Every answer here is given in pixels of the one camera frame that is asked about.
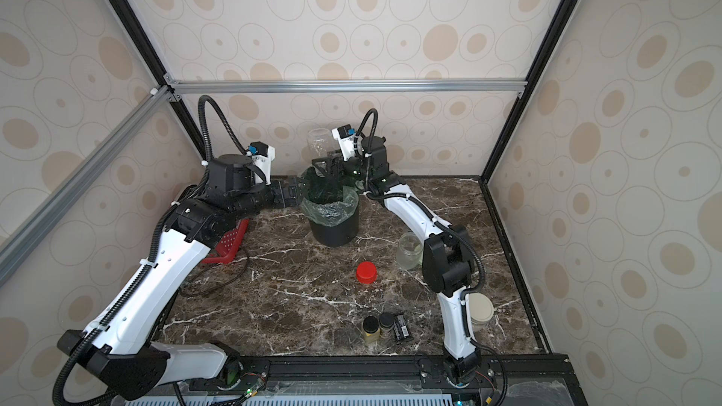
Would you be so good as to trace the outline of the red jar lid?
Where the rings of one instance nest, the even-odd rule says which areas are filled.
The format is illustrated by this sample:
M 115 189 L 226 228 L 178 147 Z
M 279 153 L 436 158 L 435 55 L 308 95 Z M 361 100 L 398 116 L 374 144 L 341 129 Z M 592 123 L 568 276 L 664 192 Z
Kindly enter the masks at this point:
M 376 281 L 377 276 L 377 267 L 370 261 L 363 261 L 359 263 L 355 271 L 355 277 L 358 282 L 365 285 L 373 284 Z

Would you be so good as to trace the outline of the clear oatmeal jar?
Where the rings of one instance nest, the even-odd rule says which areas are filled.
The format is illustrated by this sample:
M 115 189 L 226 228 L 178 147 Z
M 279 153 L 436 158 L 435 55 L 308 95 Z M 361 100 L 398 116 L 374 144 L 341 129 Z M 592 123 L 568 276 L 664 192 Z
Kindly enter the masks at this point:
M 423 243 L 413 232 L 407 232 L 400 237 L 397 244 L 397 263 L 404 270 L 414 270 L 421 265 L 423 257 Z

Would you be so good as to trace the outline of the beige lid jar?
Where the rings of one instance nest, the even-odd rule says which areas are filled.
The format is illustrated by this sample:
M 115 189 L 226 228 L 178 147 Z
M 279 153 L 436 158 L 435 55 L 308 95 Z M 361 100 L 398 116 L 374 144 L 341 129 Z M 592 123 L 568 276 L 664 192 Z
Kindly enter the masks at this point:
M 475 333 L 488 325 L 494 317 L 494 305 L 489 297 L 474 292 L 468 296 L 468 312 Z

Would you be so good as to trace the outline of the red lid oatmeal jar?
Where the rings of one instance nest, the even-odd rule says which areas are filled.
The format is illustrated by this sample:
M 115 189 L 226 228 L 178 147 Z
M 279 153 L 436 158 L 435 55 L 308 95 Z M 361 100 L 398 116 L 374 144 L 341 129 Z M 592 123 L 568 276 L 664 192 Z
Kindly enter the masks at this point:
M 334 151 L 335 140 L 332 132 L 325 128 L 316 128 L 308 132 L 306 138 L 310 160 L 325 159 Z

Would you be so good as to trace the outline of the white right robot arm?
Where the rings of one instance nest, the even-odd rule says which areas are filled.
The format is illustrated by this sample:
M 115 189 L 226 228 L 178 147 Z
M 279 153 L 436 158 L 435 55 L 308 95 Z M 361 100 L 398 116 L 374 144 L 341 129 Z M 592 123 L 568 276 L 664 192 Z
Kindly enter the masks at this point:
M 313 158 L 304 176 L 302 206 L 310 221 L 325 227 L 347 221 L 361 197 L 400 218 L 421 244 L 422 275 L 440 302 L 447 363 L 459 371 L 473 368 L 479 363 L 481 344 L 472 333 L 468 298 L 485 283 L 481 258 L 464 227 L 433 212 L 391 169 L 378 122 L 379 114 L 372 108 L 358 129 L 344 125 L 309 133 Z

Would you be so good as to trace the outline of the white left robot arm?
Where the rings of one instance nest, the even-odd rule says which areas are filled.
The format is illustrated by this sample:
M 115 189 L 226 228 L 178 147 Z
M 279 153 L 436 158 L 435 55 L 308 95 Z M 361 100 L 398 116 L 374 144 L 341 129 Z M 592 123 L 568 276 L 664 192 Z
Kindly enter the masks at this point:
M 68 405 L 66 383 L 81 366 L 107 391 L 92 398 L 97 405 L 121 396 L 137 400 L 158 385 L 193 379 L 214 380 L 225 388 L 242 378 L 240 356 L 222 343 L 167 345 L 152 341 L 159 317 L 179 294 L 188 274 L 237 224 L 267 209 L 300 202 L 294 180 L 272 180 L 274 150 L 261 142 L 244 147 L 234 136 L 236 153 L 214 156 L 206 108 L 229 122 L 209 95 L 199 98 L 197 114 L 203 138 L 205 171 L 199 184 L 172 202 L 159 219 L 148 257 L 118 296 L 84 330 L 69 330 L 58 340 L 68 360 L 58 373 L 52 401 Z

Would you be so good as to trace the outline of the black trash bin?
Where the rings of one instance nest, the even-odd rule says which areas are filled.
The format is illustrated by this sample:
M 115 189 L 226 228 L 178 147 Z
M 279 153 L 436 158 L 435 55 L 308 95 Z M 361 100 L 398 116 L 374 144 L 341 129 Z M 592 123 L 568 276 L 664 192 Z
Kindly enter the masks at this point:
M 349 244 L 359 231 L 359 210 L 360 207 L 356 206 L 349 218 L 334 227 L 319 225 L 308 220 L 313 237 L 319 244 L 328 247 Z

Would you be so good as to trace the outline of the red polka dot toaster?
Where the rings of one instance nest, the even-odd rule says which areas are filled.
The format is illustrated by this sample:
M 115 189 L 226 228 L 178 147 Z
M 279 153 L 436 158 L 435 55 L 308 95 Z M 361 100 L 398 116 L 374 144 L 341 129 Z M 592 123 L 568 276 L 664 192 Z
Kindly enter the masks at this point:
M 201 262 L 204 264 L 229 264 L 233 262 L 243 243 L 248 225 L 248 219 L 241 220 L 235 229 L 227 232 L 221 238 L 214 251 Z

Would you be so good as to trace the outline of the dark spice jar black lid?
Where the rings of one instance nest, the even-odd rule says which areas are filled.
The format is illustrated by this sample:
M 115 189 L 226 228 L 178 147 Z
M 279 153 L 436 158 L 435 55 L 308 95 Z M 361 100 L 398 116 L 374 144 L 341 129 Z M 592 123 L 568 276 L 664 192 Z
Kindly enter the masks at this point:
M 381 339 L 391 339 L 395 336 L 395 316 L 384 312 L 378 317 Z

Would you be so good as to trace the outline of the yellow spice jar black lid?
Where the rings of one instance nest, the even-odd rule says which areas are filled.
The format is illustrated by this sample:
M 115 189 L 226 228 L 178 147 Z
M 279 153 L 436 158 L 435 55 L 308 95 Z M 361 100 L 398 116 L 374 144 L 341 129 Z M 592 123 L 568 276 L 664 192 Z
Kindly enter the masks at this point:
M 381 336 L 379 320 L 375 316 L 368 316 L 362 323 L 363 338 L 367 345 L 375 344 Z

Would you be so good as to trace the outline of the small black box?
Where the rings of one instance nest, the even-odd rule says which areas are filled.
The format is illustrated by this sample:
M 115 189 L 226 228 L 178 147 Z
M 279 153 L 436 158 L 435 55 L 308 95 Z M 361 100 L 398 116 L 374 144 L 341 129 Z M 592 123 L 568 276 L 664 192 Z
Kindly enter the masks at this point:
M 393 331 L 395 341 L 397 343 L 402 343 L 411 340 L 413 336 L 411 335 L 405 316 L 401 313 L 394 315 L 393 318 Z

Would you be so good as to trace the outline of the aluminium frame rail left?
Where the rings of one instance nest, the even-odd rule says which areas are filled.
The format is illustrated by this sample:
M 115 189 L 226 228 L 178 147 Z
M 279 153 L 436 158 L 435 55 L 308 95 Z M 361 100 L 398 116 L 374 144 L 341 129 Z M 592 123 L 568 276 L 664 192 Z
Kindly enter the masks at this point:
M 73 208 L 79 197 L 112 164 L 156 109 L 169 101 L 170 96 L 170 87 L 160 86 L 154 94 L 146 97 L 9 237 L 1 247 L 2 284 L 11 279 L 60 219 Z

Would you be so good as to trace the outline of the aluminium frame rail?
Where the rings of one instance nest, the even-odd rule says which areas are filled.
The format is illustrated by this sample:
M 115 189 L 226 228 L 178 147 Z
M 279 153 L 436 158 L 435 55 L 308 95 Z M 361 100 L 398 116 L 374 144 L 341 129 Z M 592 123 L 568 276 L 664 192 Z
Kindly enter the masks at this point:
M 146 97 L 9 237 L 1 247 L 2 284 L 11 279 L 60 219 L 73 208 L 79 197 L 112 164 L 156 109 L 169 101 L 170 96 L 170 87 L 160 86 L 154 94 Z
M 525 79 L 169 81 L 180 94 L 524 92 Z

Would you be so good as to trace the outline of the aluminium frame rail back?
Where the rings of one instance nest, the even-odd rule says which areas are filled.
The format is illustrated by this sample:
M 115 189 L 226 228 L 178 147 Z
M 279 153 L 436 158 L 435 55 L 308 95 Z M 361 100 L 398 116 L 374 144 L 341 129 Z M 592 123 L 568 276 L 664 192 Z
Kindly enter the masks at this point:
M 525 79 L 169 81 L 180 94 L 524 92 Z

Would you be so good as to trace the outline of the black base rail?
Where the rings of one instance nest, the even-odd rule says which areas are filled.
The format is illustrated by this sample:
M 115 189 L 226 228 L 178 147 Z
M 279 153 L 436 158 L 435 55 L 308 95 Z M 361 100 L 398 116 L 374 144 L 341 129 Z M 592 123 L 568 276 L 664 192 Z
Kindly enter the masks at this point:
M 505 390 L 512 398 L 559 385 L 583 398 L 569 359 L 560 354 L 494 355 L 484 351 L 456 362 L 447 355 L 244 357 L 231 380 L 193 380 L 197 391 L 243 392 L 290 383 L 367 383 L 449 392 Z

